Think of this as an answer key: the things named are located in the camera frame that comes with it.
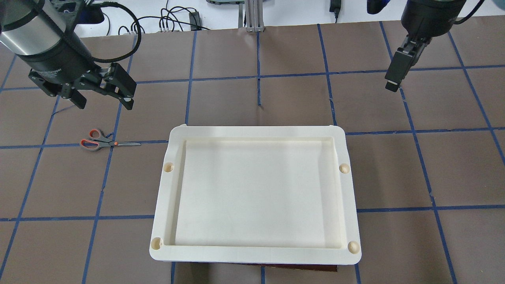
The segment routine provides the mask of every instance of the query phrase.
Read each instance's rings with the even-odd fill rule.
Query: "power adapter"
[[[201,30],[201,18],[199,12],[189,12],[189,23],[191,30]]]

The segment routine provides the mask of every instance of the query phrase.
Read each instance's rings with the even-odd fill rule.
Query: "white tray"
[[[174,128],[149,252],[162,261],[357,263],[361,244],[344,131]]]

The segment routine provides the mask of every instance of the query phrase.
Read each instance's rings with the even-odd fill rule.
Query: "silver cylinder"
[[[49,0],[45,0],[42,9],[62,31],[66,30],[65,20]],[[2,31],[0,34],[0,41],[18,55],[43,53],[55,46],[60,40],[58,34],[40,15],[16,29]]]

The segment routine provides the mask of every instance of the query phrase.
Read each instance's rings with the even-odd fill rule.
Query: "white wall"
[[[159,16],[160,9],[165,7],[166,0],[116,0],[135,13],[137,17]],[[487,0],[476,13],[476,16],[505,15],[494,1],[505,7],[505,0]],[[399,20],[407,0],[391,0],[377,15],[367,14],[366,0],[342,0],[342,10],[339,23],[389,21]],[[467,15],[478,0],[467,0],[460,16]],[[330,0],[265,0],[263,4],[264,22],[266,26],[308,25],[333,23],[335,18],[330,13]],[[195,7],[203,18],[203,26],[209,29],[230,29],[238,26],[238,5],[214,5],[205,0],[169,0],[169,8],[173,6]],[[104,8],[103,11],[111,19],[110,35],[117,35],[121,25],[130,27],[132,20],[128,14],[116,8]],[[187,12],[177,13],[180,21],[189,22]],[[158,32],[157,19],[141,20],[141,25],[147,33]],[[76,33],[81,37],[103,36],[107,33],[107,20],[97,25],[78,25]]]

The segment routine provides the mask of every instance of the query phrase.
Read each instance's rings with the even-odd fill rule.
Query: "scissors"
[[[112,139],[109,139],[105,137],[104,133],[100,129],[92,129],[89,132],[89,140],[88,139],[83,139],[81,140],[81,147],[88,151],[98,151],[102,148],[105,147],[112,147],[112,146],[137,146],[140,145],[140,143],[135,143],[135,142],[116,142],[113,141]]]

